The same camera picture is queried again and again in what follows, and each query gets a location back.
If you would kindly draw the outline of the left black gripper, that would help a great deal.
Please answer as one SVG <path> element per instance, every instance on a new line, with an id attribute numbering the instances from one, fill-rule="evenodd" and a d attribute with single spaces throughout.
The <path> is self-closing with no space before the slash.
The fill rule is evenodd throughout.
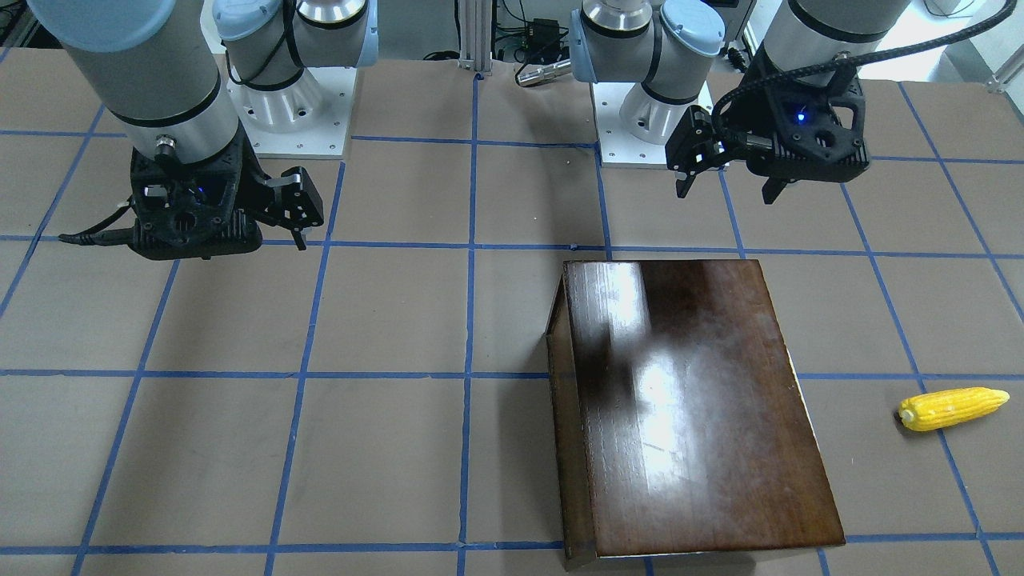
<path id="1" fill-rule="evenodd" d="M 714 130 L 712 113 L 703 106 L 687 106 L 666 142 L 666 167 L 675 171 L 676 196 L 687 197 L 696 174 L 735 159 L 746 159 L 746 153 L 749 147 L 742 138 Z M 788 178 L 766 178 L 762 186 L 764 204 L 775 204 L 790 183 Z"/>

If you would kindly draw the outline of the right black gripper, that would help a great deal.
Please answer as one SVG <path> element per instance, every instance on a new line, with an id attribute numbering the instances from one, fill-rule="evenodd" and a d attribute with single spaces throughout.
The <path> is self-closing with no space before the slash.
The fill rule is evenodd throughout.
<path id="1" fill-rule="evenodd" d="M 296 166 L 278 178 L 264 179 L 257 186 L 254 218 L 263 225 L 282 227 L 293 232 L 299 251 L 308 249 L 310 227 L 325 222 L 323 201 L 307 168 Z"/>

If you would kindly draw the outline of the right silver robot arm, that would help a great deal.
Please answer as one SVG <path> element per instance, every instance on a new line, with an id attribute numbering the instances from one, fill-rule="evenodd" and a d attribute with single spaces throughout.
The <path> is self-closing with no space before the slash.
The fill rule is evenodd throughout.
<path id="1" fill-rule="evenodd" d="M 36 19 L 123 125 L 131 195 L 77 246 L 127 246 L 151 260 L 256 251 L 261 227 L 299 250 L 326 221 L 317 186 L 296 166 L 261 167 L 253 127 L 307 146 L 335 128 L 338 96 L 316 69 L 369 68 L 379 55 L 374 1 L 216 1 L 226 61 L 200 30 L 200 1 L 32 1 Z"/>

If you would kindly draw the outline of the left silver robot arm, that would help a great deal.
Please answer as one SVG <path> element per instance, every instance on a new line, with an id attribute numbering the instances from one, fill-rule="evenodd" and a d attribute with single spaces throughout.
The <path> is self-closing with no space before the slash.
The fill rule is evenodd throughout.
<path id="1" fill-rule="evenodd" d="M 772 204 L 791 183 L 846 183 L 870 168 L 856 56 L 874 51 L 903 1 L 782 1 L 734 94 L 698 104 L 726 22 L 703 1 L 584 1 L 571 15 L 573 76 L 633 85 L 624 121 L 663 145 L 676 194 L 742 161 Z"/>

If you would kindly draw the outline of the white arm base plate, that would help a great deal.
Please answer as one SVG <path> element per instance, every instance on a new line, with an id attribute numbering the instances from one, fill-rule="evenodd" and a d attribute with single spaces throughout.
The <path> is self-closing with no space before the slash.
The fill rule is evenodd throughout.
<path id="1" fill-rule="evenodd" d="M 256 90 L 231 80 L 246 134 L 262 159 L 343 159 L 354 112 L 358 70 L 308 68 L 278 91 Z"/>
<path id="2" fill-rule="evenodd" d="M 684 105 L 658 101 L 638 82 L 593 83 L 591 94 L 601 163 L 611 167 L 665 169 L 665 145 L 683 112 L 713 105 L 706 83 L 696 99 Z"/>

